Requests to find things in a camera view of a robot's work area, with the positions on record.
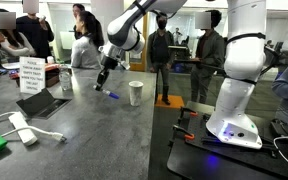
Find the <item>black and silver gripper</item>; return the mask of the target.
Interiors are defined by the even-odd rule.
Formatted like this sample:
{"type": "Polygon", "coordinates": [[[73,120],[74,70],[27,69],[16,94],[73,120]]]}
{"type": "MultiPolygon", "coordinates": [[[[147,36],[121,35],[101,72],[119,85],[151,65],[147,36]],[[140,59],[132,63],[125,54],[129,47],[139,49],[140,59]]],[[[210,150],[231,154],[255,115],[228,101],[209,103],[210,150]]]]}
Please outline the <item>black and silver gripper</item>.
{"type": "Polygon", "coordinates": [[[130,65],[124,59],[125,51],[110,42],[100,46],[98,50],[102,54],[101,65],[103,66],[104,70],[101,70],[98,74],[96,85],[99,88],[102,88],[110,74],[108,69],[114,70],[118,65],[121,65],[123,69],[129,70],[130,65]]]}

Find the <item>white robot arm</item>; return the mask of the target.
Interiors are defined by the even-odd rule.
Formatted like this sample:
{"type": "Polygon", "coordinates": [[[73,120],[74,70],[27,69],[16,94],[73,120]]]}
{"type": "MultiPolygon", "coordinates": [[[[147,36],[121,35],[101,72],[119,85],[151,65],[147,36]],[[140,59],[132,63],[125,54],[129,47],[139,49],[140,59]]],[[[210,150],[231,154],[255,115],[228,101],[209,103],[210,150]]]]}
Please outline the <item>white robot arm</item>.
{"type": "MultiPolygon", "coordinates": [[[[144,37],[135,28],[138,20],[148,12],[176,13],[186,1],[134,0],[111,21],[108,42],[100,48],[103,68],[94,89],[103,89],[109,71],[121,63],[124,52],[138,54],[145,47],[144,37]]],[[[227,0],[227,3],[226,77],[206,128],[223,143],[260,149],[263,143],[258,128],[245,109],[265,63],[266,0],[227,0]]]]}

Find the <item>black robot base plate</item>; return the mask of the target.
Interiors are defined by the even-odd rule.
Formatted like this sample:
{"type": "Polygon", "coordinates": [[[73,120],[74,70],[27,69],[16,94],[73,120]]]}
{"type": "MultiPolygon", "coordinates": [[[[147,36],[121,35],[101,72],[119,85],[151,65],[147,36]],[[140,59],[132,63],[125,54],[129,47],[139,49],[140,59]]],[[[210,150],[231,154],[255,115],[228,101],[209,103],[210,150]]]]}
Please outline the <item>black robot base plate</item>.
{"type": "Polygon", "coordinates": [[[288,180],[288,140],[274,140],[270,121],[253,116],[263,147],[259,150],[224,144],[206,129],[213,108],[199,103],[188,103],[188,113],[179,125],[195,135],[184,139],[178,133],[171,147],[167,168],[187,180],[288,180]]]}

